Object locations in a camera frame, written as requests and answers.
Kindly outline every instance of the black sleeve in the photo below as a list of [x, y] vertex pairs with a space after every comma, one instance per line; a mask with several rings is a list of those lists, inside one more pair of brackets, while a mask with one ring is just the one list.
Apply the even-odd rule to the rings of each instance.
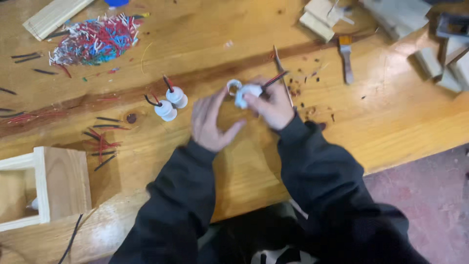
[[110, 263], [196, 263], [197, 239], [215, 208], [212, 153], [195, 142], [178, 148], [147, 186], [150, 199]]
[[427, 263], [408, 241], [407, 218], [374, 203], [363, 168], [344, 148], [329, 144], [319, 126], [296, 116], [280, 131], [278, 150], [282, 181], [308, 214], [302, 224], [306, 250], [333, 263]]

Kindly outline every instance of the person's left hand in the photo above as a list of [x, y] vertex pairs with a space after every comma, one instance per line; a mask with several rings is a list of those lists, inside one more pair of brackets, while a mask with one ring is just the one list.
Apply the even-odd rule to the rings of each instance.
[[217, 127], [218, 110], [227, 94], [228, 89], [223, 87], [217, 93], [197, 100], [192, 110], [192, 139], [212, 152], [219, 152], [231, 143], [246, 124], [245, 119], [239, 120], [226, 132]]

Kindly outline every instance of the blue object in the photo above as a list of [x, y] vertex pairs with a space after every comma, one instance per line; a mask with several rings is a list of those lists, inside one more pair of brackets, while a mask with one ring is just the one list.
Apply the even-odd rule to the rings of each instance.
[[120, 7], [127, 5], [129, 0], [104, 0], [110, 7]]

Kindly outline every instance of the hand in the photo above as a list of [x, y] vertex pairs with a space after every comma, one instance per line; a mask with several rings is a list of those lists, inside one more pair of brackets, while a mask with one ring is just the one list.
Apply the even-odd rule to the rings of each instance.
[[[257, 77], [251, 81], [253, 84], [263, 85], [269, 79]], [[267, 87], [265, 91], [269, 100], [258, 98], [250, 93], [244, 95], [244, 100], [248, 107], [259, 113], [269, 126], [275, 130], [284, 129], [295, 117], [288, 94], [284, 87], [279, 84], [273, 84]]]
[[246, 124], [246, 120], [240, 120], [225, 133], [217, 127], [218, 110], [227, 94], [228, 89], [223, 87], [217, 93], [197, 100], [192, 110], [192, 139], [212, 152], [219, 152], [231, 143]]

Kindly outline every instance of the wooden workbench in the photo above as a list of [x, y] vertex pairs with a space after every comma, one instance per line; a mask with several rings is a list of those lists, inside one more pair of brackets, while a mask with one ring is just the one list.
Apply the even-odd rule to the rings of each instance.
[[[381, 30], [375, 31], [376, 23], [366, 11], [355, 8], [354, 26], [340, 22], [334, 28], [354, 35], [355, 83], [345, 86], [336, 39], [325, 45], [297, 26], [303, 1], [135, 0], [110, 11], [97, 0], [72, 21], [96, 18], [104, 12], [151, 12], [151, 16], [139, 29], [138, 46], [98, 67], [69, 67], [73, 77], [69, 79], [48, 66], [47, 56], [20, 64], [9, 58], [36, 51], [47, 54], [57, 45], [60, 38], [38, 42], [21, 26], [48, 2], [0, 3], [0, 86], [18, 93], [0, 94], [0, 107], [67, 114], [24, 124], [0, 120], [0, 159], [29, 153], [36, 146], [89, 150], [83, 144], [88, 138], [81, 132], [103, 124], [94, 117], [125, 119], [129, 113], [138, 114], [137, 122], [127, 125], [132, 130], [107, 133], [110, 141], [123, 141], [116, 159], [93, 172], [98, 159], [88, 156], [94, 210], [84, 212], [67, 258], [71, 263], [109, 255], [118, 248], [148, 199], [145, 185], [155, 179], [174, 148], [188, 141], [192, 104], [229, 79], [274, 76], [273, 44], [279, 48], [284, 68], [292, 71], [286, 80], [292, 78], [292, 89], [301, 90], [294, 98], [300, 115], [326, 122], [326, 139], [349, 150], [367, 173], [469, 142], [469, 94], [456, 96], [423, 81], [408, 60], [418, 49], [438, 46], [426, 28], [393, 44]], [[116, 67], [120, 70], [115, 74], [107, 73]], [[42, 75], [31, 68], [60, 74]], [[305, 83], [304, 77], [316, 70], [320, 70], [317, 76]], [[150, 90], [165, 93], [162, 74], [189, 97], [188, 106], [168, 123], [143, 98]], [[97, 100], [109, 97], [120, 99]], [[228, 128], [242, 117], [248, 124], [214, 162], [217, 205], [213, 221], [288, 199], [280, 181], [277, 137], [262, 120], [227, 101], [220, 110], [219, 125]], [[0, 233], [0, 263], [56, 263], [77, 217]]]

